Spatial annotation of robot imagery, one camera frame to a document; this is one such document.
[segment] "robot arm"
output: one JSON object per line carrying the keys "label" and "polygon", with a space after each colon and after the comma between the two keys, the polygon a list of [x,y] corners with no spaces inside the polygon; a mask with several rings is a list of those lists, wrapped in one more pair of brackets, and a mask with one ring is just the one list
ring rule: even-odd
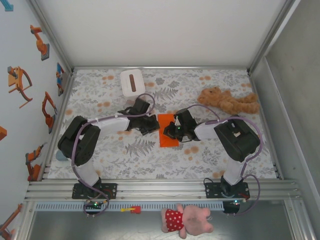
{"label": "robot arm", "polygon": [[[126,110],[119,111],[117,117],[109,117],[102,121],[92,121],[82,116],[75,117],[61,139],[58,142],[58,148],[67,158],[72,158],[74,144],[79,130],[87,125],[81,132],[79,141],[75,149],[74,168],[76,175],[88,186],[94,189],[101,188],[101,179],[96,173],[93,162],[90,160],[94,154],[96,144],[99,139],[119,131],[130,131],[131,129],[138,129],[142,135],[152,133],[160,128],[155,115],[146,114],[150,104],[146,101],[137,98],[132,107]],[[81,181],[85,195],[90,198],[96,197],[98,194],[95,190],[87,187]]]}
{"label": "robot arm", "polygon": [[248,157],[254,154],[261,144],[257,134],[239,116],[226,120],[213,120],[197,124],[190,112],[184,108],[175,115],[164,129],[164,134],[180,142],[202,141],[219,138],[225,151],[231,158],[221,177],[221,190],[226,196],[232,196],[237,184],[243,181],[243,171]]}

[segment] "floral mat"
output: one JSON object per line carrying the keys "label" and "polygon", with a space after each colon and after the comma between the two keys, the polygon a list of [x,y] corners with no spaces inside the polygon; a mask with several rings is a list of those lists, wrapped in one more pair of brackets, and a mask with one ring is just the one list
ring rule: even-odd
{"label": "floral mat", "polygon": [[[122,93],[120,73],[123,69],[78,70],[65,111],[59,138],[74,117],[101,118],[123,110],[133,101]],[[252,92],[245,69],[142,69],[146,93],[155,98],[155,114],[175,113],[197,103],[201,90],[219,86],[230,89],[234,97]],[[227,113],[214,109],[221,118]],[[199,123],[215,118],[207,109],[193,107],[192,116]],[[259,114],[240,114],[263,131]],[[50,179],[75,179],[70,162],[56,159],[56,147],[49,171]],[[228,155],[218,139],[180,143],[178,147],[160,147],[159,133],[142,136],[137,130],[117,132],[100,140],[92,161],[103,179],[203,179],[220,178]],[[268,144],[252,160],[246,173],[258,178],[276,178]]]}

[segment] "white wall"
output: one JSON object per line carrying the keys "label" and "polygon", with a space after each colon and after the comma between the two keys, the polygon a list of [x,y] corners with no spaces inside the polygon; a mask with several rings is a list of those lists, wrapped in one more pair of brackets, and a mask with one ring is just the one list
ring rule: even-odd
{"label": "white wall", "polygon": [[[31,153],[39,145],[48,142],[48,126],[42,113],[42,101],[47,91],[56,107],[60,108],[64,95],[58,97],[56,69],[59,62],[50,46],[50,58],[41,61],[41,53],[36,47],[36,38],[30,32],[30,25],[38,27],[25,0],[10,0],[12,12],[5,12],[0,4],[0,126],[7,130],[7,136],[0,140],[0,224],[17,208],[25,197],[28,187],[28,170],[25,165],[26,153]],[[40,33],[45,43],[46,36]],[[20,66],[31,78],[33,86],[25,91],[33,98],[19,109],[25,100],[17,90],[8,93],[14,86],[8,86],[7,67]],[[23,86],[28,86],[22,78]],[[47,103],[50,115],[54,110]],[[41,163],[48,150],[42,149],[37,163]]]}
{"label": "white wall", "polygon": [[285,0],[38,0],[74,66],[249,66]]}

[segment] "white box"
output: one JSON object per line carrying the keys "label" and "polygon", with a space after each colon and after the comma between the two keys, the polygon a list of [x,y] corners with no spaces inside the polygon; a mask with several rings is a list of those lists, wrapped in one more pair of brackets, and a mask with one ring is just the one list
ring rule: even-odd
{"label": "white box", "polygon": [[125,97],[136,97],[146,92],[142,72],[139,69],[126,70],[120,73],[122,92]]}

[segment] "pink pig plush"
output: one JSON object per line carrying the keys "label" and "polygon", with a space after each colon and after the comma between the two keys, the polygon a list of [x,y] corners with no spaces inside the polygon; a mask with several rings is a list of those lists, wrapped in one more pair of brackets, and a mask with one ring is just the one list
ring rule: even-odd
{"label": "pink pig plush", "polygon": [[187,232],[193,236],[213,232],[214,226],[207,221],[210,216],[209,208],[189,205],[183,209],[180,203],[176,208],[177,211],[167,208],[161,211],[161,229],[164,233],[179,231],[180,238],[186,239]]}

